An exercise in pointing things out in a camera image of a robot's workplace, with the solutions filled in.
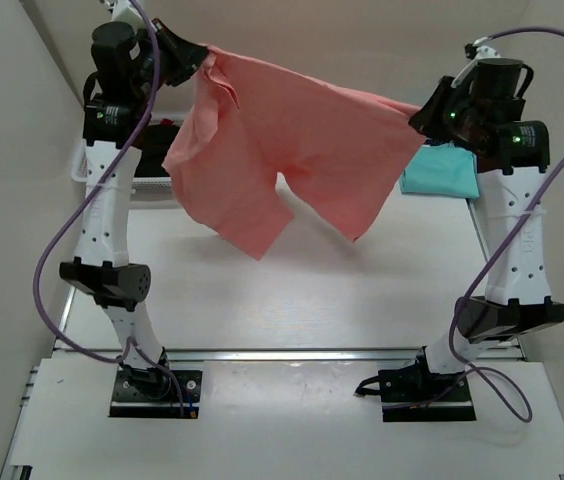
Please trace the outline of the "pink t shirt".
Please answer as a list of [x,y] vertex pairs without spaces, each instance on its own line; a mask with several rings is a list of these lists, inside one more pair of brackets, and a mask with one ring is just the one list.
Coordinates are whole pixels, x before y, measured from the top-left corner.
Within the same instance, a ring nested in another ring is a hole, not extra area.
[[413,105],[217,47],[194,80],[164,169],[189,216],[254,259],[293,217],[279,180],[353,241],[424,141]]

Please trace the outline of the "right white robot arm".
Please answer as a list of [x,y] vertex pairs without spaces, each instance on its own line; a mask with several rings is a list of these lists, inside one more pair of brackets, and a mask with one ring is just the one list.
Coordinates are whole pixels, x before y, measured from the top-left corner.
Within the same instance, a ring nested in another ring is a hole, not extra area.
[[543,249],[544,212],[533,197],[547,177],[549,132],[522,118],[533,80],[520,60],[475,60],[457,78],[445,77],[409,121],[432,140],[450,140],[476,156],[477,233],[487,255],[481,296],[468,292],[454,308],[447,337],[414,360],[363,380],[358,397],[384,396],[403,405],[428,404],[460,383],[484,351],[521,334],[564,321],[552,298]]

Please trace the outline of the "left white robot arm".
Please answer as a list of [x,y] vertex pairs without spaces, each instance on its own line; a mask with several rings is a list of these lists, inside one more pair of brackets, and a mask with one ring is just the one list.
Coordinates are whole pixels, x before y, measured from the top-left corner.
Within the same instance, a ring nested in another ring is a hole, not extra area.
[[117,362],[126,381],[150,401],[181,402],[181,386],[145,303],[150,269],[129,259],[128,214],[141,158],[133,144],[151,117],[152,93],[190,79],[208,50],[177,36],[158,19],[151,24],[147,31],[113,21],[92,33],[96,70],[83,88],[89,204],[74,257],[61,263],[59,274],[90,296],[111,321],[127,352]]

